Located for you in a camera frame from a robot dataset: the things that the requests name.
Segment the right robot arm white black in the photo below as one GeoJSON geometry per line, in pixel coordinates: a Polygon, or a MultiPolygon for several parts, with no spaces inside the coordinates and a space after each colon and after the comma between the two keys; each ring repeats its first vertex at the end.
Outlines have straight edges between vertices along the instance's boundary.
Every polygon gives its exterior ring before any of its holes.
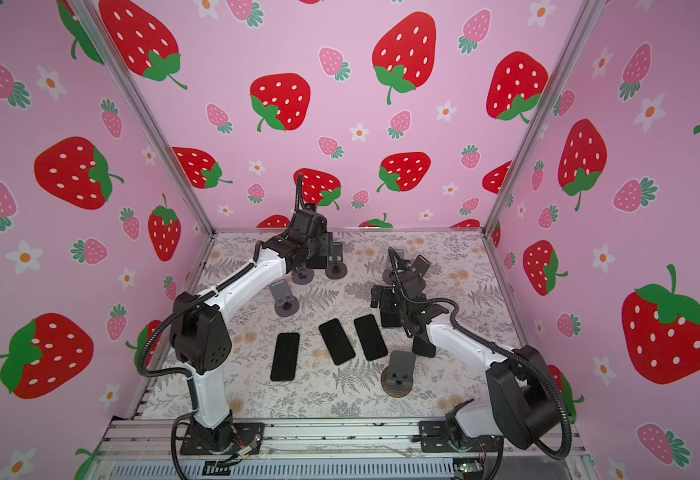
{"type": "Polygon", "coordinates": [[[392,268],[385,277],[386,286],[372,288],[371,306],[397,318],[413,356],[432,358],[441,349],[485,373],[489,401],[468,399],[444,417],[441,436],[452,449],[469,451],[492,437],[523,450],[536,446],[556,460],[568,456],[568,410],[539,351],[502,346],[462,326],[455,301],[425,296],[421,271],[392,268]]]}

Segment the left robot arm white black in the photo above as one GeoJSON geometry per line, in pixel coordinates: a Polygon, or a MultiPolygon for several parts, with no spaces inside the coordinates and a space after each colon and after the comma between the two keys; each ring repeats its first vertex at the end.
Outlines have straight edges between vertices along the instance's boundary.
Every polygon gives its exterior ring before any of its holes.
{"type": "Polygon", "coordinates": [[[257,242],[252,258],[221,283],[177,297],[174,312],[179,318],[171,325],[170,343],[190,372],[191,436],[209,450],[228,449],[235,436],[222,368],[233,350],[227,323],[261,290],[291,271],[325,266],[332,247],[333,235],[317,207],[299,207],[283,232],[257,242]]]}

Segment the black smartphone front stand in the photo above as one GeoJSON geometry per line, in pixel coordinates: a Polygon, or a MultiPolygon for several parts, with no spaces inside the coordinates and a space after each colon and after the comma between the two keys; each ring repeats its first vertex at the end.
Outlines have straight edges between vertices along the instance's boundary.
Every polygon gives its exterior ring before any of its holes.
{"type": "Polygon", "coordinates": [[[388,355],[387,346],[373,314],[355,318],[353,323],[367,361],[375,361],[388,355]]]}

